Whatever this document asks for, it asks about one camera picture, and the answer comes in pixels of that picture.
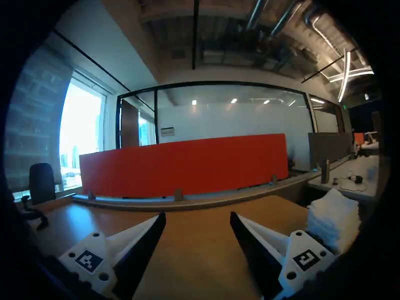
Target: led light strip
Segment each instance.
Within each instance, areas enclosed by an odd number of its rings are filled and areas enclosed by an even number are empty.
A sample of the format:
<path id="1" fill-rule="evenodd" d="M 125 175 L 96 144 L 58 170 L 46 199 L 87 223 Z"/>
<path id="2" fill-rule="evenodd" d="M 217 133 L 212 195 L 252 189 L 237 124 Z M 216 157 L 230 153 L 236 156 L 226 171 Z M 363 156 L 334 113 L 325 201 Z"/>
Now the led light strip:
<path id="1" fill-rule="evenodd" d="M 339 102 L 341 102 L 343 99 L 343 95 L 345 94 L 345 91 L 346 91 L 347 81 L 349 80 L 350 58 L 351 58 L 350 55 L 351 55 L 350 52 L 346 52 L 346 54 L 344 56 L 343 81 L 341 82 L 339 95 L 337 97 L 337 100 Z"/>
<path id="2" fill-rule="evenodd" d="M 357 77 L 361 75 L 374 75 L 374 71 L 372 71 L 370 66 L 359 68 L 356 70 L 351 70 L 348 74 L 348 77 Z M 327 79 L 329 80 L 330 83 L 334 83 L 336 81 L 342 80 L 344 77 L 343 73 L 337 74 L 331 77 L 328 77 Z"/>

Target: stack of paper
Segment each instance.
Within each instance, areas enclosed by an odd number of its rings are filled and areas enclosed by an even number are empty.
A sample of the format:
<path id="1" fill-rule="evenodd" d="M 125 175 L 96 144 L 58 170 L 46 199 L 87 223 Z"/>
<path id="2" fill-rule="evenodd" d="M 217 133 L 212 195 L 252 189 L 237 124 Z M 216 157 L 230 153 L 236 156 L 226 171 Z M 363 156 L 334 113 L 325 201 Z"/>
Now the stack of paper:
<path id="1" fill-rule="evenodd" d="M 321 238 L 336 254 L 344 253 L 359 233 L 358 202 L 332 188 L 307 208 L 307 231 Z"/>

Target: wooden door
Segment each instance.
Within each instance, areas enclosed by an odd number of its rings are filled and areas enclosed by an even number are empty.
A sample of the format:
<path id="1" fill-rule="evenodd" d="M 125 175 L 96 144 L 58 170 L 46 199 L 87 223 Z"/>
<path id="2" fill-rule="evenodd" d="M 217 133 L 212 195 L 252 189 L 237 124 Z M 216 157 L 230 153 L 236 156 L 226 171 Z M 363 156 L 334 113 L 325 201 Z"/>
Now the wooden door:
<path id="1" fill-rule="evenodd" d="M 139 112 L 125 100 L 121 104 L 121 148 L 139 146 Z"/>

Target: brick wall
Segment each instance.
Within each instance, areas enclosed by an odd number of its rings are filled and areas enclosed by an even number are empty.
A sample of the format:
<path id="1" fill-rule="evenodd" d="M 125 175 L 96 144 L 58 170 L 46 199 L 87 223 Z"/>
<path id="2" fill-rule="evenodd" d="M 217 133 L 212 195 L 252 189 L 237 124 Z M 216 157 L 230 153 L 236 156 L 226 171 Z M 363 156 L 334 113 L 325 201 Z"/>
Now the brick wall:
<path id="1" fill-rule="evenodd" d="M 4 166 L 8 187 L 27 190 L 29 169 L 49 163 L 55 184 L 61 183 L 59 161 L 60 122 L 73 69 L 47 47 L 26 62 L 8 108 Z"/>

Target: desk surface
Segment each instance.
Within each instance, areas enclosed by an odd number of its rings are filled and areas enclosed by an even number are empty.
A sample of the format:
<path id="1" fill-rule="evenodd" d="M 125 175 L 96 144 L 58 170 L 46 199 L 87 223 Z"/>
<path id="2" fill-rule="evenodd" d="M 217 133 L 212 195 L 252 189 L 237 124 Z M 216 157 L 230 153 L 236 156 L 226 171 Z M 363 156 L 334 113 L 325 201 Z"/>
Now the desk surface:
<path id="1" fill-rule="evenodd" d="M 230 226 L 235 211 L 289 235 L 306 228 L 307 209 L 279 196 L 166 214 L 166 226 L 133 299 L 248 299 L 261 295 Z M 45 213 L 42 251 L 60 256 L 93 231 L 114 235 L 156 215 L 69 203 Z"/>
<path id="2" fill-rule="evenodd" d="M 354 200 L 371 201 L 376 198 L 379 171 L 377 169 L 374 178 L 372 180 L 368 180 L 367 169 L 370 167 L 379 167 L 379 156 L 361 156 L 357 159 L 346 161 L 337 168 L 330 170 L 328 183 L 322 184 L 321 176 L 318 176 L 310 180 L 308 182 L 308 186 L 323 191 L 329 191 L 331 188 L 335 188 L 348 198 Z M 351 180 L 342 178 L 349 176 L 351 173 L 362 176 L 362 184 L 355 184 Z M 335 177 L 339 180 L 339 184 L 337 185 L 332 184 Z"/>

